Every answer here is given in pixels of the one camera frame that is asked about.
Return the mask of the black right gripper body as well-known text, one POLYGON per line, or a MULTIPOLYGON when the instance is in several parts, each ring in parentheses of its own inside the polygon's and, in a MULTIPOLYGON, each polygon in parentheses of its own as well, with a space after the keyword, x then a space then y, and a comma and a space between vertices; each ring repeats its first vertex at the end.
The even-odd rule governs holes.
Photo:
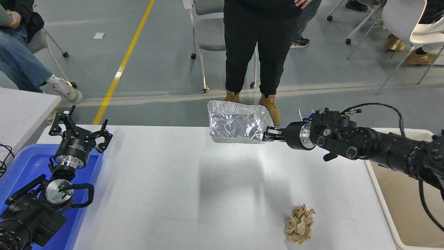
POLYGON ((284 140, 292 149, 307 150, 301 140, 301 129, 306 122, 292 122, 284 129, 284 140))

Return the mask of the seated person's hand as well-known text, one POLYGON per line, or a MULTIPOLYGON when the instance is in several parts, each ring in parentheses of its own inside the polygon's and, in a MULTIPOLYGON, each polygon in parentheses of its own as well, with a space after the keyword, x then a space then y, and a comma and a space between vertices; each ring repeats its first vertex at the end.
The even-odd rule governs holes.
POLYGON ((7 27, 12 29, 19 27, 21 23, 21 15, 16 11, 8 11, 7 14, 11 19, 11 22, 7 25, 7 27))

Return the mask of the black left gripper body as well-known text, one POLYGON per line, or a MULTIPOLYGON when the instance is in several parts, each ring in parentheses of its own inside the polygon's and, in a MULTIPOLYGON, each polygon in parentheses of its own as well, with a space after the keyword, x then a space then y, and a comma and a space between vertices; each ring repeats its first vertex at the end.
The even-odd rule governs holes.
POLYGON ((70 156, 79 159, 80 162, 87 162, 93 147, 94 142, 92 139, 62 136, 62 141, 54 158, 57 162, 62 162, 64 157, 67 158, 70 156))

